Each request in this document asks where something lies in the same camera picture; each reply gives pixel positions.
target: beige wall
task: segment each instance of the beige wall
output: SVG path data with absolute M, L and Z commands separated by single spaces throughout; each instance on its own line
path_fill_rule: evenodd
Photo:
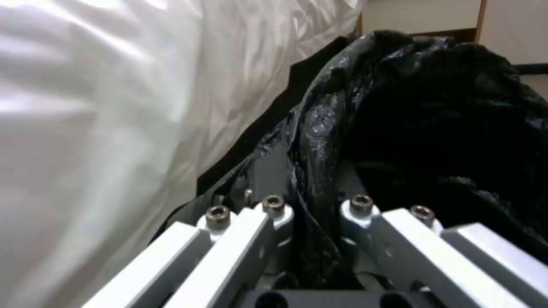
M 548 0 L 489 0 L 479 42 L 513 64 L 548 62 Z
M 363 33 L 381 29 L 425 33 L 475 28 L 480 3 L 481 0 L 367 0 Z

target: white tarp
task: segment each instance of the white tarp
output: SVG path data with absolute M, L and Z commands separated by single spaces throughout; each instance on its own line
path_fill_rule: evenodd
M 358 0 L 0 0 L 0 306 L 77 306 Z

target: black plastic bag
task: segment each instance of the black plastic bag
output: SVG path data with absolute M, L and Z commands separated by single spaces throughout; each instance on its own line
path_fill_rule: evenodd
M 343 159 L 381 210 L 423 204 L 446 226 L 479 221 L 548 261 L 546 101 L 481 45 L 391 31 L 327 63 L 255 152 L 170 221 L 195 223 L 214 195 L 238 211 L 244 189 L 273 176 L 260 164 L 274 164 L 282 183 L 263 186 L 283 187 L 271 193 L 295 209 L 294 287 L 359 288 L 336 245 Z

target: white metal bar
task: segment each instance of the white metal bar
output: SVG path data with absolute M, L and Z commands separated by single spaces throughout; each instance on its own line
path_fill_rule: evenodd
M 174 223 L 83 307 L 157 307 L 176 290 L 210 247 L 207 232 Z
M 238 291 L 255 286 L 275 245 L 272 220 L 244 208 L 165 308 L 228 307 Z
M 447 229 L 442 239 L 531 307 L 548 307 L 548 267 L 482 224 Z
M 381 271 L 402 290 L 426 285 L 448 307 L 527 307 L 406 209 L 373 218 Z

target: screw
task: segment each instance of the screw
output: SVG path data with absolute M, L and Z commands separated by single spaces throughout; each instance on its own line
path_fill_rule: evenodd
M 285 206 L 285 200 L 278 195 L 268 196 L 262 200 L 262 211 L 271 218 L 283 215 Z
M 226 206 L 210 207 L 205 213 L 205 224 L 212 230 L 226 229 L 230 225 L 230 210 Z
M 251 207 L 251 196 L 253 195 L 253 190 L 246 189 L 243 192 L 243 206 Z
M 354 214 L 367 216 L 373 210 L 373 199 L 366 195 L 355 195 L 350 199 L 350 210 Z
M 434 212 L 427 207 L 412 206 L 409 212 L 428 227 L 431 227 L 434 224 L 436 216 L 434 215 Z

